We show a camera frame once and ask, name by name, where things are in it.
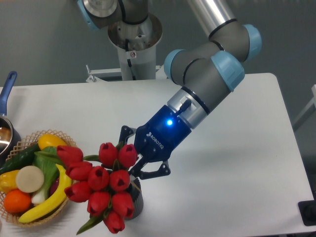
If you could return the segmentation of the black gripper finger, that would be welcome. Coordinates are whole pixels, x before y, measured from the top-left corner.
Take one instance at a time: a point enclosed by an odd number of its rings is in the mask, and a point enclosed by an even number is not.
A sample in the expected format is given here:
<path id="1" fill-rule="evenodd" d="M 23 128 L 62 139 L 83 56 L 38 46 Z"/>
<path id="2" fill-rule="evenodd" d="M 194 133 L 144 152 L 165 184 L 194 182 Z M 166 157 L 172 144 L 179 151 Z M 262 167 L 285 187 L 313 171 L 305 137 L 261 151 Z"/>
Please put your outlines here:
<path id="1" fill-rule="evenodd" d="M 132 179 L 152 179 L 171 174 L 168 161 L 161 161 L 160 167 L 155 171 L 143 171 L 142 168 L 149 163 L 149 160 L 145 157 L 141 157 L 138 162 L 129 170 L 129 175 Z"/>
<path id="2" fill-rule="evenodd" d="M 118 142 L 123 143 L 124 145 L 128 144 L 128 139 L 136 134 L 136 130 L 136 128 L 123 125 L 120 130 Z"/>

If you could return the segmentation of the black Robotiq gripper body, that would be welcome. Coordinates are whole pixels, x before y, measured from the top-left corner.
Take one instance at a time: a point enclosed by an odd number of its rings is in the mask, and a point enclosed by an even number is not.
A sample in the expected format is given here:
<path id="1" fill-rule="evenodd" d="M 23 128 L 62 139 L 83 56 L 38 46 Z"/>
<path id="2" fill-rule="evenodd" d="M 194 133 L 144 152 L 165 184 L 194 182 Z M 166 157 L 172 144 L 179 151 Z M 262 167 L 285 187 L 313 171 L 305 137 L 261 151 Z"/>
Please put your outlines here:
<path id="1" fill-rule="evenodd" d="M 164 105 L 146 124 L 136 129 L 134 147 L 145 163 L 166 161 L 190 133 L 191 128 Z"/>

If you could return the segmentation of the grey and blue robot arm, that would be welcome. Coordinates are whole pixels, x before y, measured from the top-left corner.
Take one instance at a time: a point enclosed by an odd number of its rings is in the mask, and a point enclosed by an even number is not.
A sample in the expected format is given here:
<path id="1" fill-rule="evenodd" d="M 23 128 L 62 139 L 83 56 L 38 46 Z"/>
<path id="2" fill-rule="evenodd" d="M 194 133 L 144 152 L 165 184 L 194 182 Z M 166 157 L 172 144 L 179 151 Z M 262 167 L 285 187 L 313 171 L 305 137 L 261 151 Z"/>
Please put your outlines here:
<path id="1" fill-rule="evenodd" d="M 262 39 L 252 25 L 240 24 L 224 0 L 191 0 L 190 8 L 208 42 L 194 50 L 170 52 L 163 68 L 179 91 L 148 122 L 137 129 L 123 126 L 120 141 L 134 136 L 140 160 L 132 179 L 170 174 L 172 151 L 244 79 L 242 62 L 260 53 Z M 92 29 L 108 29 L 117 48 L 123 80 L 156 77 L 156 45 L 160 21 L 148 11 L 146 0 L 80 0 L 79 9 Z"/>

